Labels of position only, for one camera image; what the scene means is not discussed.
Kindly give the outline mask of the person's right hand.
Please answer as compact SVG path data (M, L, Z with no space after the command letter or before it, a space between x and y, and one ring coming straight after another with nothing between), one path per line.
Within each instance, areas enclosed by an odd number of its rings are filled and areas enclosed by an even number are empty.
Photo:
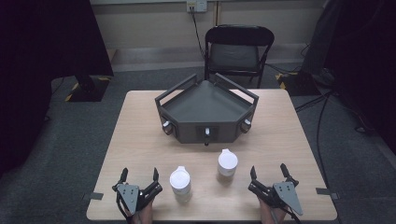
M262 199L259 199L259 205L262 224L283 224L288 207L272 208Z

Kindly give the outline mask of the dark curtain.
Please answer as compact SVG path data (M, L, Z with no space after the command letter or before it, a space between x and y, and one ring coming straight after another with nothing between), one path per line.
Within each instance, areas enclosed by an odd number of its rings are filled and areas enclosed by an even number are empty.
M324 68L396 154L396 0L326 0L300 75Z
M29 156L53 79L112 74L90 0L0 0L0 177Z

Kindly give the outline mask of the black stand base striped tape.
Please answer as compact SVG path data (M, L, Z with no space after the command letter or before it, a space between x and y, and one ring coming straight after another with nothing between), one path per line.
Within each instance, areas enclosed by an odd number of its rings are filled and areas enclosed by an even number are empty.
M66 102L101 102L109 82L109 77L87 76L79 79L65 100Z
M279 73L276 75L276 81L289 96L320 95L314 79L306 73Z

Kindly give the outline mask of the clear jar with white lid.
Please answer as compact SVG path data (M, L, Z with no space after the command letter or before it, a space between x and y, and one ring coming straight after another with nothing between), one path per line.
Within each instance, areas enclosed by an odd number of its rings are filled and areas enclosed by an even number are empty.
M180 203L187 203L191 199L191 176L185 166L178 166L170 174L169 183L176 199Z
M218 157L217 179L221 184L228 184L233 181L238 165L237 156L230 149L224 148Z

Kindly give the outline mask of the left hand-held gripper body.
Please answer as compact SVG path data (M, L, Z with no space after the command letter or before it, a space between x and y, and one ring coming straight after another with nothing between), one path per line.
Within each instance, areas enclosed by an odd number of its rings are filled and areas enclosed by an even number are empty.
M125 216L125 209L132 214L141 211L146 207L159 193L163 187L159 182L153 182L145 189L140 189L137 185L118 183L112 187L116 192L116 203L119 210Z

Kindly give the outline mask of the white wall socket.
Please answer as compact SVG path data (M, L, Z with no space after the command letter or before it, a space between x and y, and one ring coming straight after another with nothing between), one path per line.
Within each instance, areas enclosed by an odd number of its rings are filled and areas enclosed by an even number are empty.
M188 13L205 13L207 12L207 0L187 0L186 9Z

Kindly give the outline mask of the grey tape strip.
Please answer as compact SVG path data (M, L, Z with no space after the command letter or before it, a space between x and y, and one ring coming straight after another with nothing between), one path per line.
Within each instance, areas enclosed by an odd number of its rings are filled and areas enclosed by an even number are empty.
M83 195L82 199L84 201L89 201L89 200L97 200L97 201L101 201L103 199L104 194L103 193L99 193L99 192L90 192L90 193L86 193Z
M332 192L330 189L326 188L316 188L316 193L318 195L327 195L330 196L332 200L338 200L340 199L338 193Z

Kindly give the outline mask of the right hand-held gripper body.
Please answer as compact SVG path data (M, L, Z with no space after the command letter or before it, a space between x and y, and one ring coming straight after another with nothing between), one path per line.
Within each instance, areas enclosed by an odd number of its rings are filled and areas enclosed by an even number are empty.
M261 182L252 180L248 189L271 207L287 206L299 216L304 213L292 182L278 182L272 187L265 187Z

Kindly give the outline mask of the black folding chair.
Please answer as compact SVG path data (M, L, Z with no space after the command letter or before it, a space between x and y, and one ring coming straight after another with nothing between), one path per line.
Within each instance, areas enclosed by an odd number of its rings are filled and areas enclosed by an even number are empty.
M222 24L205 34L205 79L211 74L258 78L261 86L268 51L275 41L271 30L256 25Z

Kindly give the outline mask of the person's left hand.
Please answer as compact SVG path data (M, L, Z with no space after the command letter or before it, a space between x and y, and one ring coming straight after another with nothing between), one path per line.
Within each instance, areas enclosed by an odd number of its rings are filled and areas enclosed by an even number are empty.
M132 214L128 209L125 209L124 212L127 215L127 223L128 224L152 224L153 221L153 202L150 202L146 207L144 207L141 211Z

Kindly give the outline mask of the dark grey corner rack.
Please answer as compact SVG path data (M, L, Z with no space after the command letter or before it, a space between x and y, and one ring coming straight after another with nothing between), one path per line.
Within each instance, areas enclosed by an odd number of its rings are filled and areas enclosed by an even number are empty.
M182 144L232 143L251 126L259 96L216 74L192 75L155 98L163 132Z

